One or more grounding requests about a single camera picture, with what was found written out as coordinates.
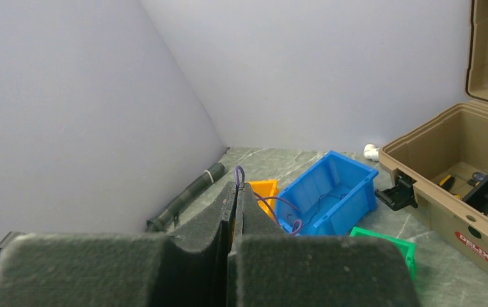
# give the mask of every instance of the white pvc pipe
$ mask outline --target white pvc pipe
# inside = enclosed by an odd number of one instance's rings
[[[364,147],[364,158],[372,160],[374,162],[379,162],[379,148],[374,144],[368,144]]]

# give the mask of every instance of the blue plastic bin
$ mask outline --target blue plastic bin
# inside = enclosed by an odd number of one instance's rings
[[[278,196],[298,207],[276,201],[276,216],[286,232],[296,219],[299,235],[343,235],[369,211],[377,208],[374,178],[379,172],[337,152],[321,160]]]

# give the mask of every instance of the yellow tool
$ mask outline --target yellow tool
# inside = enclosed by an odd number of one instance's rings
[[[444,179],[442,179],[440,182],[439,182],[439,186],[444,189],[445,191],[449,191],[453,185],[455,184],[455,177],[454,176],[451,176],[451,175],[447,175]],[[462,197],[458,194],[453,194],[453,196],[455,196],[456,198],[458,199],[462,199]]]
[[[453,174],[453,176],[457,177],[458,179],[462,179],[464,180],[467,184],[471,185],[472,187],[476,187],[477,185],[479,185],[480,181],[479,180],[476,180],[474,178],[472,179],[465,179],[465,178],[462,178],[456,174]]]

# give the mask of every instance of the tan plastic case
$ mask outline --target tan plastic case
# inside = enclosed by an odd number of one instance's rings
[[[472,187],[463,180],[449,192],[438,186],[453,173],[461,178],[488,173],[488,0],[473,1],[471,27],[466,84],[471,100],[384,146],[379,162],[393,184],[403,174],[414,180],[416,208],[406,210],[488,272],[488,217],[452,195],[464,196]]]

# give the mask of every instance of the black foam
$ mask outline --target black foam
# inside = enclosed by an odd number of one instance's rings
[[[244,235],[238,306],[420,306],[402,255],[372,237]]]
[[[149,306],[165,235],[35,235],[0,254],[0,306]]]
[[[239,241],[244,234],[244,206],[242,203],[235,206],[235,218],[233,227],[233,236],[230,252],[227,256],[227,284],[226,284],[226,305],[227,307],[236,306],[236,260]]]
[[[24,235],[24,232],[9,232],[7,233],[4,238],[0,241],[0,252],[3,250],[4,247],[8,245],[13,239],[16,239],[17,237]]]
[[[177,282],[175,306],[223,306],[226,301],[227,254],[235,216],[236,185],[228,182],[207,208],[170,233],[178,249],[162,266]]]
[[[285,235],[283,229],[259,207],[250,184],[246,183],[238,190],[236,206],[244,209],[244,234]]]
[[[235,195],[169,235],[19,237],[0,254],[0,306],[224,306]]]

